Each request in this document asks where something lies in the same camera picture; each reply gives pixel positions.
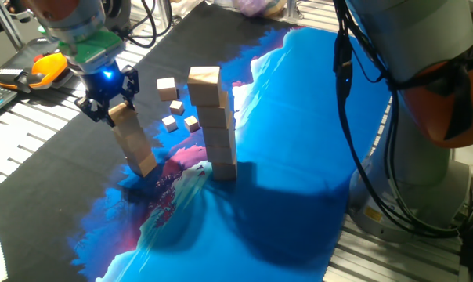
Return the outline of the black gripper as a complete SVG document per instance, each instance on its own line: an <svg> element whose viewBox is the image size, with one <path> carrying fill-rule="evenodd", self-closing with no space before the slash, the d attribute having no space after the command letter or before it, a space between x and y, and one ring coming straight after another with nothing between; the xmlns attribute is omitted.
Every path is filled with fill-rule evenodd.
<svg viewBox="0 0 473 282"><path fill-rule="evenodd" d="M133 99L139 92L139 72L134 67L127 65L120 71L117 64L111 64L94 74L82 75L81 81L85 86L85 96L76 99L74 104L91 120L108 122L108 102L122 89L124 101L128 107L134 108Z"/></svg>

